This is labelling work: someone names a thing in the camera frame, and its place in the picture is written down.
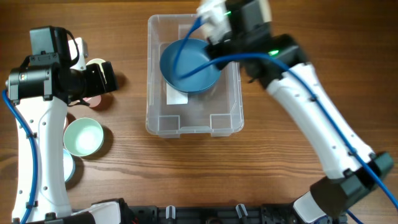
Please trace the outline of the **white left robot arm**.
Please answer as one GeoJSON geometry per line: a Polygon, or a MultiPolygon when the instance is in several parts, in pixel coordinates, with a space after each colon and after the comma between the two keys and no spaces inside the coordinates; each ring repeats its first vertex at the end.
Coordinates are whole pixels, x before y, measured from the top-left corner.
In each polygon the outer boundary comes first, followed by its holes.
{"type": "Polygon", "coordinates": [[[121,223],[121,200],[72,211],[63,178],[63,127],[68,104],[118,89],[110,62],[85,70],[52,62],[10,72],[2,96],[16,118],[18,193],[13,223],[121,223]]]}

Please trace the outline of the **mint green bowl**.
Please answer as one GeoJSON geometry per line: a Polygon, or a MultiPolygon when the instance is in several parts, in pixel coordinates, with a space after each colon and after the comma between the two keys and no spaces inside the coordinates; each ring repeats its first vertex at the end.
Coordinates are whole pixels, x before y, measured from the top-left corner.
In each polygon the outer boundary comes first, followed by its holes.
{"type": "Polygon", "coordinates": [[[80,118],[70,123],[63,136],[65,149],[78,157],[96,153],[104,143],[102,125],[91,118],[80,118]]]}

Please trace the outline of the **light blue bowl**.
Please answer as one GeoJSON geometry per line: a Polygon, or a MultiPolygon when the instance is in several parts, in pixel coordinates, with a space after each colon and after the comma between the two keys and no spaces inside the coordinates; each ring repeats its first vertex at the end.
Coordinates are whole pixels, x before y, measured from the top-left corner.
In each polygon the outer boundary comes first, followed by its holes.
{"type": "Polygon", "coordinates": [[[63,174],[65,182],[68,182],[75,173],[75,161],[72,155],[63,149],[63,174]]]}

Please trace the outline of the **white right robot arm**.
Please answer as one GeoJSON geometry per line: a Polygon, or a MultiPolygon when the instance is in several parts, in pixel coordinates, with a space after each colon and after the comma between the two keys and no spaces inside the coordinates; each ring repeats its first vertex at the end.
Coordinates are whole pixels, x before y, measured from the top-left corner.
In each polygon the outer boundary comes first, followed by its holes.
{"type": "Polygon", "coordinates": [[[376,153],[342,117],[297,41],[271,31],[267,1],[210,1],[198,8],[206,20],[210,52],[237,61],[290,115],[314,148],[325,176],[292,204],[302,223],[337,219],[375,189],[397,199],[383,180],[392,157],[376,153]]]}

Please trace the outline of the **cream cup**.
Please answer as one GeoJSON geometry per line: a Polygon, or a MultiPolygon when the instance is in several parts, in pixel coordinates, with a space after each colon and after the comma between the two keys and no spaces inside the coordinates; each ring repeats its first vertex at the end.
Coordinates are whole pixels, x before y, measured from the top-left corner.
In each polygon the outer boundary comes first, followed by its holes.
{"type": "Polygon", "coordinates": [[[105,63],[105,60],[103,60],[101,58],[94,58],[94,59],[91,59],[89,62],[87,62],[86,66],[91,65],[91,64],[97,64],[100,67],[102,67],[102,63],[105,63]]]}

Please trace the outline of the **pale pink bowl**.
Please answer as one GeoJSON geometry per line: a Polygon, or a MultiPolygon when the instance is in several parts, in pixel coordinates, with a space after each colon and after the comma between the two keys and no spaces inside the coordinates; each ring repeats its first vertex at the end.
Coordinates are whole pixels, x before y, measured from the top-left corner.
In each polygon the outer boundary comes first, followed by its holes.
{"type": "Polygon", "coordinates": [[[68,118],[67,118],[67,117],[65,117],[65,120],[64,120],[64,126],[63,126],[63,130],[64,130],[64,131],[67,129],[68,125],[69,125],[68,118]]]}

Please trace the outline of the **pink cup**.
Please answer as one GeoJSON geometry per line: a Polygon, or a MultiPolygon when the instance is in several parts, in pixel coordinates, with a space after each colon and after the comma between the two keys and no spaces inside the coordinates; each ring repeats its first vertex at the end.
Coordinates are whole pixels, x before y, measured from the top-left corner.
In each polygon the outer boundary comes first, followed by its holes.
{"type": "Polygon", "coordinates": [[[88,106],[90,108],[95,108],[100,103],[101,103],[101,95],[98,95],[89,98],[83,98],[82,100],[73,101],[68,106],[72,107],[72,106],[83,105],[83,106],[88,106]]]}

